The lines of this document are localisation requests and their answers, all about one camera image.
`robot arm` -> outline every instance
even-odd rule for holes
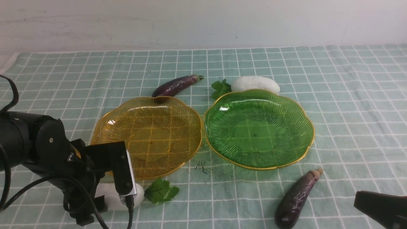
[[[133,201],[136,185],[124,142],[85,146],[81,139],[66,138],[60,119],[8,111],[17,104],[18,91],[10,79],[0,77],[7,79],[13,89],[12,102],[0,111],[0,153],[3,153],[0,171],[6,171],[4,192],[8,193],[6,189],[10,186],[7,184],[10,168],[25,166],[63,192],[64,209],[80,226],[94,222],[91,214],[99,220],[99,213],[107,211],[104,196],[95,198],[96,187],[107,171],[113,171],[117,193]],[[3,211],[7,204],[0,207]]]

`amber glass plate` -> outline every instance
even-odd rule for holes
[[[202,143],[199,114],[174,97],[137,97],[103,116],[91,144],[125,141],[137,180],[168,175]]]
[[[204,115],[208,145],[233,164],[270,170],[301,160],[315,130],[295,101],[265,90],[231,92]]]

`green plate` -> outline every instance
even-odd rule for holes
[[[265,90],[221,96],[204,115],[208,145],[233,164],[271,170],[308,152],[315,129],[295,101]]]

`black wire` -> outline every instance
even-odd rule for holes
[[[10,78],[7,78],[3,75],[0,75],[0,77],[5,78],[10,83],[11,90],[13,91],[13,99],[11,100],[11,102],[9,104],[7,104],[5,107],[3,107],[3,109],[1,109],[1,112],[6,112],[18,103],[18,99],[19,99],[18,89],[17,89],[17,86],[15,85],[15,83]]]
[[[129,211],[129,223],[127,224],[127,229],[131,229],[132,224],[133,224],[133,211]]]
[[[11,167],[9,163],[9,158],[7,157],[6,151],[4,150],[3,146],[0,144],[0,152],[1,152],[1,157],[3,160],[4,164],[4,172],[6,175],[6,178],[4,180],[4,189],[3,189],[3,194],[1,195],[0,199],[0,211],[4,211],[6,209],[5,204],[7,197],[10,192],[10,185],[11,185]]]
[[[21,189],[18,193],[16,193],[7,203],[5,206],[5,209],[8,208],[14,201],[17,200],[17,198],[19,198],[23,193],[25,193],[26,191],[28,191],[30,188],[43,183],[45,181],[49,181],[49,180],[63,180],[63,181],[69,181],[71,182],[73,185],[75,185],[77,188],[79,188],[79,190],[81,191],[81,193],[87,198],[87,200],[89,201],[89,203],[92,205],[93,208],[93,213],[95,214],[99,224],[102,226],[103,229],[109,229],[109,227],[106,225],[106,223],[104,222],[102,216],[100,215],[98,209],[96,208],[95,203],[92,200],[92,197],[89,195],[89,193],[87,193],[86,189],[83,187],[83,185],[81,183],[79,183],[77,180],[71,178],[71,177],[64,177],[64,176],[58,176],[58,175],[53,175],[53,176],[48,176],[48,177],[44,177],[41,179],[38,179],[34,182],[32,182],[31,184],[25,186],[23,189]]]
[[[125,197],[126,207],[129,210],[129,224],[127,225],[127,229],[131,229],[131,225],[133,223],[133,212],[134,212],[134,197],[133,195]]]
[[[100,215],[95,203],[93,202],[92,197],[89,195],[89,193],[87,193],[85,187],[79,183],[77,180],[71,178],[71,177],[64,177],[64,176],[58,176],[58,175],[53,175],[53,176],[48,176],[48,177],[44,177],[41,179],[38,179],[32,183],[30,183],[29,185],[25,186],[24,188],[22,188],[20,191],[18,191],[13,197],[10,198],[10,200],[8,200],[6,202],[7,196],[9,194],[10,191],[10,185],[11,185],[11,167],[9,164],[9,160],[7,157],[7,154],[3,148],[3,146],[0,144],[0,152],[1,152],[1,157],[2,157],[2,161],[4,164],[4,171],[5,171],[5,181],[4,181],[4,189],[3,189],[3,194],[2,197],[0,199],[0,212],[4,211],[5,209],[7,209],[11,204],[13,204],[22,194],[24,194],[26,191],[28,191],[30,188],[49,181],[49,180],[63,180],[63,181],[68,181],[71,182],[74,186],[76,186],[77,188],[79,188],[79,191],[83,194],[83,196],[85,196],[87,198],[87,202],[91,204],[92,208],[93,208],[93,213],[96,216],[96,219],[98,220],[99,224],[101,225],[102,229],[109,229],[109,227],[106,225],[105,221],[103,220],[102,216]],[[89,168],[93,175],[94,175],[94,184],[92,189],[96,189],[96,174],[94,172],[93,169]],[[126,205],[127,208],[129,210],[129,224],[127,226],[127,229],[131,229],[131,225],[133,223],[133,212],[134,212],[134,198],[133,196],[126,196]]]
[[[83,162],[83,161],[72,161],[72,162],[79,162],[79,163],[83,164],[86,169],[89,169],[89,170],[91,171],[91,173],[92,173],[92,175],[93,175],[93,186],[92,186],[92,189],[91,189],[91,193],[95,192],[95,191],[96,191],[96,188],[97,188],[96,173],[95,173],[95,171],[94,171],[90,166],[88,166],[85,162]],[[69,196],[70,196],[70,194],[71,194],[72,191],[73,191],[73,190],[68,190],[67,193],[64,194],[64,196],[63,196],[63,201],[62,201],[62,206],[63,206],[63,209],[64,209],[65,211],[69,212],[69,213],[78,213],[78,212],[80,212],[84,207],[86,207],[86,205],[89,204],[89,203],[88,203],[87,201],[84,201],[84,202],[83,202],[79,207],[77,207],[76,209],[73,209],[73,210],[70,209],[70,208],[69,208],[69,205],[68,205],[68,200],[69,200]]]

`eggplant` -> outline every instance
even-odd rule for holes
[[[203,80],[204,77],[201,75],[186,75],[173,80],[170,80],[162,85],[160,85],[151,97],[158,96],[170,96],[174,97],[184,89],[196,84],[197,82]]]
[[[323,169],[308,171],[284,195],[274,215],[274,220],[280,229],[291,229],[294,227],[309,193],[322,173]]]

